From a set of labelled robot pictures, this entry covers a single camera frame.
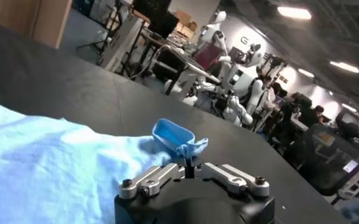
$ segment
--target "ceiling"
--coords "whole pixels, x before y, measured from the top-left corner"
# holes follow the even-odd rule
[[[308,9],[312,20],[284,18],[277,12],[281,5]],[[359,0],[222,0],[220,8],[250,22],[291,65],[312,72],[317,85],[359,112],[359,74],[330,65],[359,67]]]

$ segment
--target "fluorescent light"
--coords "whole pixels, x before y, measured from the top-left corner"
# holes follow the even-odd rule
[[[278,7],[278,12],[283,16],[294,19],[312,19],[311,13],[306,9]]]
[[[355,109],[355,108],[352,108],[352,107],[350,107],[350,106],[348,106],[348,105],[346,105],[346,104],[344,104],[344,103],[342,103],[342,106],[344,107],[344,108],[346,108],[346,109],[348,109],[348,110],[351,110],[352,112],[357,112],[357,110]]]
[[[310,72],[307,72],[307,71],[304,70],[304,69],[299,69],[299,72],[300,72],[301,74],[304,74],[304,75],[306,75],[306,76],[308,76],[308,77],[311,77],[311,78],[314,78],[314,77],[315,77],[314,74],[312,74],[312,73],[310,73]]]
[[[330,61],[330,64],[350,72],[359,73],[359,69],[357,67],[346,64],[344,62]]]

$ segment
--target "wooden cabinet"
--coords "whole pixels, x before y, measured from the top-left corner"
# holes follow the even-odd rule
[[[32,37],[39,6],[38,0],[0,0],[0,25]]]
[[[72,0],[0,0],[0,25],[58,48]]]

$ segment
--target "black tabletop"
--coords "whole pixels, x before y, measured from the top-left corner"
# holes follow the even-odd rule
[[[204,161],[265,177],[279,223],[347,223],[261,137],[1,26],[0,104],[117,136],[150,135],[158,119],[170,119],[209,138]]]

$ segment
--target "black shirt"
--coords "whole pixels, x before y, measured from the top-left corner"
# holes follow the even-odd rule
[[[315,110],[307,109],[301,111],[299,121],[310,128],[312,125],[319,123],[319,118]]]

